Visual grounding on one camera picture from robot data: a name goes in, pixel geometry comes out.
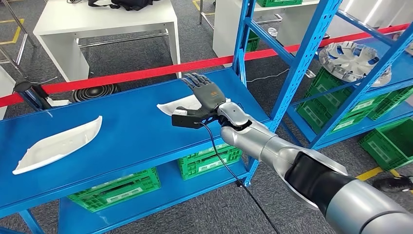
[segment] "robotic hand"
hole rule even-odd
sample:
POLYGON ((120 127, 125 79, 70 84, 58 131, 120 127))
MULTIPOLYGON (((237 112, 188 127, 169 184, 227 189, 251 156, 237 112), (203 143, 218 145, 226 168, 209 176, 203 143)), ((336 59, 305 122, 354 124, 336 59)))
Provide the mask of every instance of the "robotic hand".
POLYGON ((374 187, 347 176, 345 167, 325 155, 299 147, 226 102, 216 84, 196 73, 183 81, 194 91, 199 110, 177 108, 174 126, 200 128, 218 120, 223 140, 270 166, 302 204, 320 210, 337 233, 410 234, 413 215, 374 187))

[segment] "gray carpet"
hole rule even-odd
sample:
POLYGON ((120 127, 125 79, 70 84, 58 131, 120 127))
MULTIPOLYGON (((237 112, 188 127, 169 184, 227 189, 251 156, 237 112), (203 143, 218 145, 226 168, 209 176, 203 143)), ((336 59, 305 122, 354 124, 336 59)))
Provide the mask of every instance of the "gray carpet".
MULTIPOLYGON (((181 61, 195 61, 215 57, 212 51, 212 30, 204 23, 198 25, 198 14, 191 0, 172 0, 178 17, 178 30, 180 39, 181 61)), ((44 7, 43 0, 23 0, 11 2, 13 9, 19 17, 25 19, 24 25, 32 31, 44 7)), ((213 12, 212 1, 205 2, 205 12, 213 12)), ((5 8, 0 4, 0 21, 11 19, 5 8)), ((277 27, 276 24, 265 25, 277 27)), ((0 24, 0 41, 9 40, 13 35, 11 24, 0 24)), ((117 35, 113 37, 82 39, 80 43, 89 43, 103 39, 116 39, 134 35, 117 35)), ((10 54, 17 54, 18 45, 8 44, 4 47, 10 54)), ((51 82, 64 81, 53 63, 38 44, 37 49, 26 45, 22 59, 22 67, 29 75, 30 81, 45 81, 58 76, 51 82)), ((259 49, 267 48, 262 42, 259 49)), ((153 67, 171 65, 169 57, 168 40, 156 38, 145 41, 125 42, 122 44, 92 47, 84 50, 84 55, 91 66, 90 77, 117 74, 129 71, 143 70, 153 67)), ((3 66, 6 71, 21 81, 18 73, 12 66, 3 66)), ((247 79, 253 80, 268 75, 276 75, 288 66, 278 57, 257 59, 246 63, 247 79)), ((205 72, 217 68, 203 69, 205 72)), ((313 61, 310 66, 317 72, 319 64, 313 61)), ((269 113, 286 77, 283 74, 277 78, 261 79, 249 83, 248 88, 263 109, 269 113)), ((162 82, 175 78, 175 75, 162 76, 153 79, 133 81, 121 84, 123 90, 162 82)), ((299 86, 294 100, 299 100, 306 91, 311 79, 304 77, 299 86)), ((70 93, 55 95, 57 98, 71 98, 70 93)), ((26 104, 18 104, 8 108, 6 117, 15 117, 31 112, 26 104)), ((304 138, 295 129, 288 118, 284 118, 292 131, 304 142, 304 138)), ((286 139, 289 136, 282 129, 277 133, 286 139)), ((375 161, 357 144, 357 136, 343 142, 321 149, 321 152, 347 167, 350 175, 357 176, 377 166, 375 161)), ((413 175, 413 165, 398 169, 401 174, 413 175)), ((389 176, 382 173, 377 177, 389 176)), ((319 212, 312 211, 298 203, 286 190, 282 181, 267 166, 260 165, 252 179, 250 187, 252 193, 263 205, 268 215, 279 227, 282 234, 331 234, 334 233, 319 212)), ((413 212, 412 194, 388 194, 396 202, 410 212, 413 212)), ((52 201, 31 209, 39 224, 47 234, 57 233, 58 201, 52 201)), ((0 226, 8 227, 20 232, 30 233, 26 224, 18 214, 0 219, 0 226)), ((198 196, 169 209, 147 216, 128 225, 114 229, 111 234, 268 234, 275 233, 266 222, 264 216, 255 206, 248 195, 240 188, 230 184, 215 191, 198 196)))

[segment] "green plastic crate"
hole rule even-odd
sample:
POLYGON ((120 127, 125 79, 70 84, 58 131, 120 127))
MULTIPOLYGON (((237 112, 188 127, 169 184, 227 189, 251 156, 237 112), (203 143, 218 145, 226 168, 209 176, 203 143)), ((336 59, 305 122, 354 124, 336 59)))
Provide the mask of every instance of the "green plastic crate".
POLYGON ((391 111, 394 107, 404 102, 412 94, 413 86, 395 90, 389 93, 389 95, 369 113, 368 117, 372 120, 377 120, 378 118, 391 111))
POLYGON ((302 0, 257 0, 261 7, 298 5, 302 0))
POLYGON ((385 171, 413 161, 413 120, 405 118, 376 128, 363 137, 359 144, 385 171))
MULTIPOLYGON (((370 110, 347 114, 338 122, 329 134, 359 123, 369 112, 370 110)), ((303 117, 316 134, 321 132, 321 129, 327 121, 333 117, 333 114, 329 113, 329 111, 316 99, 306 101, 303 106, 297 108, 297 113, 303 117)))
MULTIPOLYGON (((341 80, 331 75, 326 69, 321 68, 317 73, 316 78, 308 88, 308 91, 306 92, 304 98, 308 98, 310 96, 325 92, 341 85, 343 85, 341 80)), ((348 98, 348 96, 350 96, 351 93, 352 90, 350 88, 344 88, 332 93, 325 94, 316 99, 321 102, 322 105, 326 107, 331 114, 333 114, 338 110, 338 108, 348 98)), ((372 108, 376 107, 387 95, 388 94, 383 94, 377 97, 360 101, 353 109, 349 111, 348 114, 351 115, 355 112, 371 110, 372 108)))
POLYGON ((258 49, 258 43, 260 43, 260 37, 257 34, 255 34, 252 30, 250 30, 245 51, 256 51, 258 49))
MULTIPOLYGON (((241 159, 243 152, 228 144, 217 145, 218 153, 228 165, 241 159)), ((217 168, 223 167, 221 160, 215 154, 214 148, 202 150, 197 153, 178 159, 179 170, 183 179, 190 179, 217 168)))
POLYGON ((156 168, 130 174, 68 196, 70 200, 90 212, 161 188, 156 168))

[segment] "white table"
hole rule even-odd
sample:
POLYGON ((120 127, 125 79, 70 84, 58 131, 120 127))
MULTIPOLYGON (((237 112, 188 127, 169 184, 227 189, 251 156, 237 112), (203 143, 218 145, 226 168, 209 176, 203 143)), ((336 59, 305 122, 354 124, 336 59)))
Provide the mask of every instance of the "white table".
MULTIPOLYGON (((13 78, 0 66, 0 97, 12 94, 15 84, 13 78)), ((4 118, 6 109, 7 106, 0 107, 0 120, 4 118)))
MULTIPOLYGON (((99 5, 110 1, 99 1, 99 5)), ((170 0, 154 1, 140 11, 89 7, 49 0, 33 31, 66 81, 87 79, 89 65, 76 39, 166 29, 173 64, 181 63, 178 19, 170 0)))

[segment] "yellow floor marking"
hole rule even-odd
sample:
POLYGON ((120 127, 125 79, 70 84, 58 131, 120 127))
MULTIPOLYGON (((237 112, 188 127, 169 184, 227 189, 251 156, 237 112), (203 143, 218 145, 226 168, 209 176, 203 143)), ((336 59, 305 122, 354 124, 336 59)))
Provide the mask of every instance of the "yellow floor marking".
MULTIPOLYGON (((198 4, 198 2, 200 2, 201 0, 193 0, 192 1, 192 3, 195 5, 195 7, 196 7, 196 9, 198 9, 198 11, 200 11, 201 10, 201 8, 200 8, 200 6, 199 6, 199 4, 198 4)), ((204 13, 206 16, 211 16, 211 15, 215 15, 215 12, 214 13, 204 13)))
POLYGON ((357 176, 356 178, 362 181, 368 180, 374 176, 376 176, 377 174, 379 174, 380 172, 383 172, 383 169, 380 167, 376 167, 374 169, 369 170, 368 172, 365 172, 359 176, 357 176))
POLYGON ((389 172, 393 174, 395 177, 400 177, 400 174, 395 169, 391 169, 389 172))
MULTIPOLYGON (((0 21, 0 23, 10 23, 10 22, 15 22, 13 19, 11 20, 4 20, 4 21, 0 21)), ((17 26, 16 32, 14 33, 13 39, 11 41, 3 41, 0 42, 0 45, 6 45, 6 44, 11 44, 11 43, 16 43, 17 39, 19 38, 20 35, 20 26, 17 26)))

